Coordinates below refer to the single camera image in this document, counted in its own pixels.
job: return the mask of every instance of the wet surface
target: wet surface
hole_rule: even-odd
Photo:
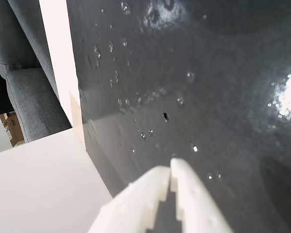
[[[291,0],[67,6],[86,149],[110,193],[180,157],[235,232],[291,233]],[[173,214],[154,232],[178,232]]]

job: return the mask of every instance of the cardboard box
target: cardboard box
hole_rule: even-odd
[[[4,114],[0,115],[0,119],[4,119],[3,125],[5,127],[6,134],[10,138],[10,142],[12,147],[18,145],[19,142],[24,141],[24,136],[20,128],[20,124],[17,118],[16,113],[9,113],[4,116]]]

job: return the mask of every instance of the chair cushion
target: chair cushion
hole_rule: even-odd
[[[57,98],[58,91],[39,0],[8,0]]]
[[[71,128],[42,68],[11,71],[6,78],[9,97],[26,141]]]
[[[6,0],[0,0],[0,75],[10,70],[39,67],[38,60],[15,14]]]

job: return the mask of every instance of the small hole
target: small hole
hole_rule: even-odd
[[[164,116],[166,122],[169,121],[169,117],[168,117],[167,113],[163,113],[163,116]]]

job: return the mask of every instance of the white panel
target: white panel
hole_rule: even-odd
[[[73,129],[0,153],[0,233],[86,233],[111,199]]]

